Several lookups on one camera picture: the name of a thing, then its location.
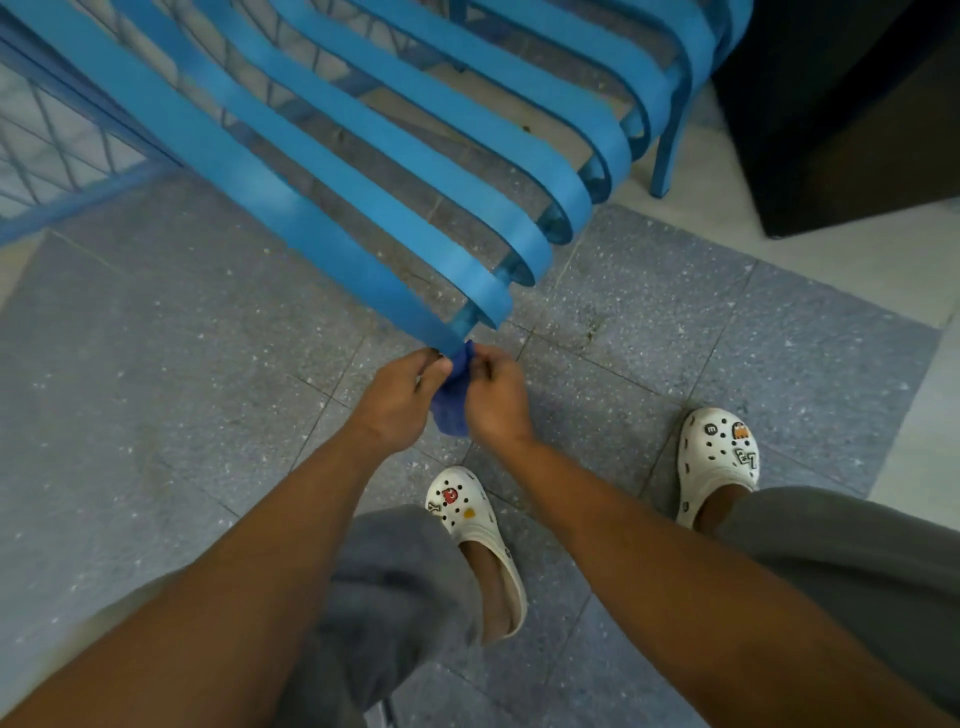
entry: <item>ankle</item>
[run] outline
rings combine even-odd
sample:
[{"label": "ankle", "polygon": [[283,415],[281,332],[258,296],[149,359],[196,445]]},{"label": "ankle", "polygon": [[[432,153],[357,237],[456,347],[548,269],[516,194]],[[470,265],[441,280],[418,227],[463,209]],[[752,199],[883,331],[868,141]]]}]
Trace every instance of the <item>ankle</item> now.
[{"label": "ankle", "polygon": [[694,519],[693,530],[712,538],[713,532],[727,518],[736,502],[749,494],[748,488],[736,483],[717,488],[704,501]]},{"label": "ankle", "polygon": [[486,546],[475,541],[462,542],[460,552],[467,559],[480,587],[483,603],[483,645],[486,646],[502,640],[513,626],[500,560]]}]

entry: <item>hand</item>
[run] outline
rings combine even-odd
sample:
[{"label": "hand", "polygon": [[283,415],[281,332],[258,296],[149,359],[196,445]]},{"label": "hand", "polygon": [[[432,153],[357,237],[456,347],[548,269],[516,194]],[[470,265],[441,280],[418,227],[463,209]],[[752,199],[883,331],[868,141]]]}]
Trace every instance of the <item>hand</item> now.
[{"label": "hand", "polygon": [[467,389],[470,436],[497,453],[511,444],[535,439],[523,370],[497,347],[474,344]]},{"label": "hand", "polygon": [[371,438],[384,457],[406,450],[422,435],[430,400],[452,370],[453,362],[432,349],[395,359],[373,377],[344,428]]}]

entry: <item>terrazzo floor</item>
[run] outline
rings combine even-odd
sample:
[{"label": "terrazzo floor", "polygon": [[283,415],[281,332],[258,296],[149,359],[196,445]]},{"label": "terrazzo floor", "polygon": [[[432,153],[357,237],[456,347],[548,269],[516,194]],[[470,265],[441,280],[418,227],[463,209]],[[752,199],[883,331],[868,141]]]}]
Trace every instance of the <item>terrazzo floor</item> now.
[{"label": "terrazzo floor", "polygon": [[[347,133],[310,131],[486,263],[503,244]],[[539,212],[486,153],[413,128]],[[436,310],[461,302],[296,165],[290,182]],[[684,412],[740,413],[761,486],[868,495],[940,331],[616,204],[515,290],[477,338],[524,367],[538,433],[664,513]],[[335,431],[375,369],[416,343],[243,210],[178,174],[49,230],[0,311],[0,683],[66,625],[184,565]],[[515,483],[429,426],[360,510],[420,502],[443,467],[484,482],[530,597],[513,640],[421,671],[401,726],[677,726],[700,718],[626,642]]]}]

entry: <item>wrist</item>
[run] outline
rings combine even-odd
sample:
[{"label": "wrist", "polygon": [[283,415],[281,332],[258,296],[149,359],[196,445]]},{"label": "wrist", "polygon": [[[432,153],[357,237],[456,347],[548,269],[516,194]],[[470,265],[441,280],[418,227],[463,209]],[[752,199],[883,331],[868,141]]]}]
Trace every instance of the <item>wrist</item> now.
[{"label": "wrist", "polygon": [[486,447],[498,460],[507,460],[522,456],[535,448],[540,441],[536,435],[530,433],[511,433],[486,439],[482,445]]},{"label": "wrist", "polygon": [[342,447],[375,463],[374,468],[396,452],[380,430],[356,418],[349,418],[337,436],[342,441]]}]

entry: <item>black object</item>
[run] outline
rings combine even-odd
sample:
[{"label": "black object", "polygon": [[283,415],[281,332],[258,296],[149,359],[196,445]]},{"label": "black object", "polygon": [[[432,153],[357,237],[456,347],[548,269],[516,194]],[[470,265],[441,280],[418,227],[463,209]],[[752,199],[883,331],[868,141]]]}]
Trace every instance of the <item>black object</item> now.
[{"label": "black object", "polygon": [[960,0],[757,0],[714,83],[771,237],[960,196]]}]

